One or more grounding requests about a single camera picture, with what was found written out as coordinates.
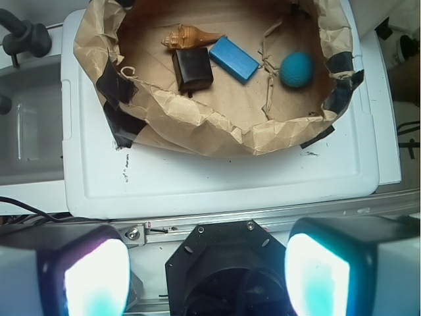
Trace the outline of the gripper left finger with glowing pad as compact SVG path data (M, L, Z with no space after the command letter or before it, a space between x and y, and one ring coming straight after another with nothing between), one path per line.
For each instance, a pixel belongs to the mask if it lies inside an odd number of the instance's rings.
M109 224L1 227L2 315L122 315L130 256Z

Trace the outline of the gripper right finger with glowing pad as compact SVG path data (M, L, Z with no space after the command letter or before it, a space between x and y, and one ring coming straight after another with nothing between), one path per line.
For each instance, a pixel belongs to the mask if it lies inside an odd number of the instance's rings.
M419 315L420 219L299 219L285 281L298 315Z

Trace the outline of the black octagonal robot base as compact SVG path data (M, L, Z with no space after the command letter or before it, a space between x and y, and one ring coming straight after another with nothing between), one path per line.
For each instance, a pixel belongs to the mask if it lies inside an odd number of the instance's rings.
M255 221L199 224L165 264L171 315L294 315L285 246Z

